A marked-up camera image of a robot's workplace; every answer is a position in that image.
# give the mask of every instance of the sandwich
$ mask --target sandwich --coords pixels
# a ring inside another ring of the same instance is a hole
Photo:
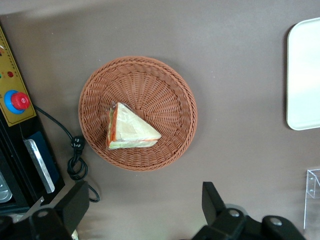
[[[161,134],[124,104],[118,102],[109,112],[106,145],[108,149],[147,148]]]

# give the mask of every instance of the table surface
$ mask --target table surface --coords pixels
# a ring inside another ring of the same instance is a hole
[[[89,146],[87,180],[101,201],[78,226],[83,240],[190,239],[206,222],[202,182],[260,221],[302,230],[306,170],[320,165],[320,130],[286,122],[287,36],[320,17],[318,0],[6,0],[0,21],[35,104],[81,133],[78,102],[91,73],[121,56],[156,58],[193,91],[198,127],[171,165],[133,172]],[[40,116],[62,174],[69,139]]]

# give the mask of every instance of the red button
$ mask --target red button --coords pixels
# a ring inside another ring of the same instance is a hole
[[[30,100],[23,92],[14,93],[11,96],[11,103],[18,110],[25,110],[30,106]]]

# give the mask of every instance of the power cord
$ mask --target power cord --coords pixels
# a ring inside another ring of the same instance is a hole
[[[56,120],[53,116],[51,116],[49,113],[42,110],[40,107],[33,105],[34,109],[45,115],[47,118],[52,120],[54,123],[56,123],[62,130],[68,135],[68,137],[71,140],[71,147],[73,148],[73,157],[69,159],[67,164],[67,172],[72,180],[75,182],[83,181],[84,178],[88,174],[88,165],[86,162],[81,158],[82,152],[85,148],[85,138],[83,136],[75,136],[73,137],[71,133],[68,131],[68,129],[63,126],[58,120]],[[79,170],[75,170],[75,166],[77,164],[80,164]],[[97,203],[100,201],[100,196],[98,192],[89,185],[89,189],[95,194],[95,199],[89,198],[90,202]]]

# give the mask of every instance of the screw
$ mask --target screw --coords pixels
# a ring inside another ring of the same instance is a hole
[[[42,218],[42,217],[46,216],[47,214],[48,214],[47,211],[41,211],[41,212],[38,213],[38,217]]]
[[[238,211],[234,210],[234,209],[229,210],[229,214],[230,214],[232,217],[235,217],[235,218],[237,218],[237,217],[240,216],[240,213],[239,213]]]
[[[281,226],[282,225],[282,221],[280,221],[278,218],[276,217],[272,217],[270,218],[270,221],[273,223],[273,225],[276,225],[276,226]]]

